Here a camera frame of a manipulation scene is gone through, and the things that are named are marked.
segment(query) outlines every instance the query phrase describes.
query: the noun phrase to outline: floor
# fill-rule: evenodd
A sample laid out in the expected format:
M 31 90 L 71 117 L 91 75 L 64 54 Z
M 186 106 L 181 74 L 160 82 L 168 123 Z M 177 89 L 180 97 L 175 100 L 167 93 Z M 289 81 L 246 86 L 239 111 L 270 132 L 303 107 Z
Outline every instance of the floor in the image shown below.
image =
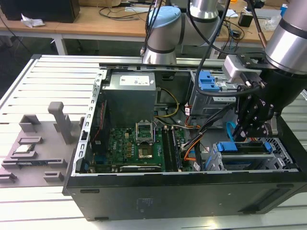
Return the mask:
M 32 54 L 58 54 L 55 47 L 51 45 L 48 38 L 20 38 L 29 48 Z M 0 46 L 0 98 L 5 94 L 10 85 L 22 71 L 30 54 L 14 37 L 11 38 L 13 46 Z M 130 56 L 138 57 L 143 45 L 141 42 L 120 42 L 120 41 L 93 41 L 80 40 L 82 50 L 78 49 L 77 40 L 66 39 L 65 44 L 69 55 L 97 55 L 97 56 Z M 176 54 L 179 58 L 201 58 L 206 47 L 185 46 L 185 53 L 182 55 L 181 46 L 177 46 Z

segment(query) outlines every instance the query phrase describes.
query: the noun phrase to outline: power supply label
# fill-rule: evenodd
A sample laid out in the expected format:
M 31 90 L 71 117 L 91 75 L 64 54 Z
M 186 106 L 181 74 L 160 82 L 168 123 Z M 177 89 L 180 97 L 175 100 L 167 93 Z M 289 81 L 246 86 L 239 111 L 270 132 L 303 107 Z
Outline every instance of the power supply label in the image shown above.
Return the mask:
M 149 83 L 149 76 L 121 76 L 119 80 L 120 85 L 150 85 Z

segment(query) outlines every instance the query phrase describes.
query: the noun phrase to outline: orange wire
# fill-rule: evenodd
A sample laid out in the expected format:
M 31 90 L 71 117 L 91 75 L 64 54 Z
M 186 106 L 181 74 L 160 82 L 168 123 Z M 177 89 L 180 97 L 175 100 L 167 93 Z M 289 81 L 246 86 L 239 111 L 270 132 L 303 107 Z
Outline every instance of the orange wire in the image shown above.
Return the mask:
M 188 149 L 186 155 L 184 156 L 184 160 L 187 161 L 187 160 L 192 160 L 194 161 L 195 158 L 187 158 L 187 156 L 189 155 L 191 149 L 201 140 L 201 137 Z
M 189 126 L 189 125 L 188 125 L 188 119 L 189 119 L 189 117 L 190 117 L 190 116 L 188 116 L 188 117 L 186 118 L 186 121 L 185 121 L 186 127 L 188 127 L 188 128 L 193 128 L 194 126 Z

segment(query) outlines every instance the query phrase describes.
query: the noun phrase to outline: green circuit board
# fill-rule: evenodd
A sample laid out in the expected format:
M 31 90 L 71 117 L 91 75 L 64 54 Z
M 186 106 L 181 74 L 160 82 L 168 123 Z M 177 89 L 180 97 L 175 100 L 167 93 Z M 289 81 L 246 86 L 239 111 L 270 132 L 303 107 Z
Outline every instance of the green circuit board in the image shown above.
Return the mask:
M 150 129 L 139 129 L 139 137 L 150 137 Z M 135 128 L 113 128 L 110 130 L 108 150 L 105 155 L 94 155 L 96 173 L 105 173 L 107 166 L 114 165 L 140 165 L 159 166 L 165 172 L 165 158 L 163 153 L 162 129 L 154 131 L 154 143 L 137 144 Z M 185 143 L 184 130 L 175 130 L 176 142 L 180 146 Z

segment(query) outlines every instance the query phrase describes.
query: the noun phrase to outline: desk leg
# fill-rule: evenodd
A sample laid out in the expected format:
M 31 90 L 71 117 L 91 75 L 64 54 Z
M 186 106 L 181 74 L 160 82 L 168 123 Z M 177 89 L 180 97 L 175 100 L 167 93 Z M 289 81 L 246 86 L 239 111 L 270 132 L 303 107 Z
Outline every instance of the desk leg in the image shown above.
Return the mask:
M 59 34 L 58 36 L 56 36 L 54 38 L 54 41 L 56 43 L 58 54 L 59 55 L 67 55 L 67 49 L 66 49 L 66 46 L 65 46 L 65 41 L 62 38 L 62 36 L 60 36 L 60 34 Z
M 215 45 L 217 48 L 222 49 L 223 43 L 221 43 L 221 42 L 219 42 L 219 43 L 214 42 L 214 45 Z M 215 49 L 213 49 L 213 48 L 211 49 L 210 59 L 218 59 L 219 55 L 220 55 L 220 52 L 219 52 L 219 51 L 217 51 L 217 50 L 215 50 Z
M 184 45 L 181 45 L 181 54 L 185 54 L 184 53 Z
M 1 42 L 6 44 L 7 47 L 12 47 L 13 43 L 11 42 L 10 36 L 0 36 Z

